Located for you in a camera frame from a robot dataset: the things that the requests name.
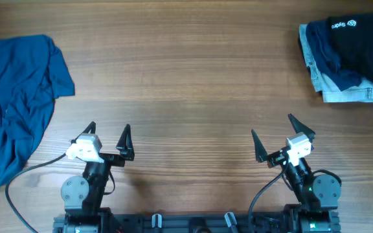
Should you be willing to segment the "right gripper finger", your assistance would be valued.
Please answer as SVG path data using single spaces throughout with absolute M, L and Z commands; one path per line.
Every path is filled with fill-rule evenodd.
M 310 129 L 308 126 L 300 122 L 294 115 L 291 113 L 288 114 L 289 121 L 295 130 L 295 133 L 303 133 L 307 136 L 310 142 L 313 142 L 315 139 L 315 132 L 314 130 Z
M 251 130 L 253 142 L 254 142 L 254 151 L 257 162 L 264 162 L 268 156 L 266 149 L 264 148 L 261 140 L 256 134 L 255 130 Z

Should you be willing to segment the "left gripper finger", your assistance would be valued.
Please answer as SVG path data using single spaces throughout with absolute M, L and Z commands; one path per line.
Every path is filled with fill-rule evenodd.
M 83 135 L 84 133 L 95 133 L 96 131 L 96 123 L 92 121 L 75 139 L 71 140 L 71 144 L 76 143 L 76 140 L 79 136 Z
M 131 138 L 131 126 L 126 124 L 119 141 L 116 145 L 116 149 L 119 150 L 119 155 L 125 161 L 133 161 L 135 157 L 133 142 Z

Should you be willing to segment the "blue t-shirt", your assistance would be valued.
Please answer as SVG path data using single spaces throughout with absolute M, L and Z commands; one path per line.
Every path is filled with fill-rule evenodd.
M 0 187 L 36 151 L 55 100 L 72 95 L 74 82 L 52 38 L 0 39 Z

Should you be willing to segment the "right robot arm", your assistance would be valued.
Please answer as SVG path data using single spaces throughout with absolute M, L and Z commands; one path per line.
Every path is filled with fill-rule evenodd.
M 286 139 L 286 145 L 268 153 L 255 130 L 251 131 L 256 161 L 266 162 L 269 168 L 281 167 L 281 172 L 270 180 L 255 195 L 248 209 L 247 228 L 249 232 L 340 232 L 341 226 L 338 199 L 341 196 L 341 178 L 328 170 L 312 171 L 306 157 L 313 150 L 315 132 L 294 115 L 288 115 L 295 134 Z M 261 195 L 283 179 L 295 194 L 298 203 L 287 204 L 274 219 L 254 212 L 254 206 Z

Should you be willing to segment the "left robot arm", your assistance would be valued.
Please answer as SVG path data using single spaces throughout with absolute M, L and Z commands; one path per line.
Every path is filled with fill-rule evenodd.
M 65 217 L 53 224 L 53 232 L 61 233 L 100 233 L 122 232 L 123 228 L 112 214 L 110 208 L 102 208 L 106 184 L 113 181 L 111 168 L 125 166 L 126 161 L 133 161 L 135 152 L 131 139 L 131 126 L 127 124 L 117 142 L 118 154 L 102 153 L 102 143 L 95 133 L 96 123 L 83 130 L 66 151 L 68 159 L 80 159 L 85 162 L 81 176 L 68 178 L 61 187 L 64 201 Z

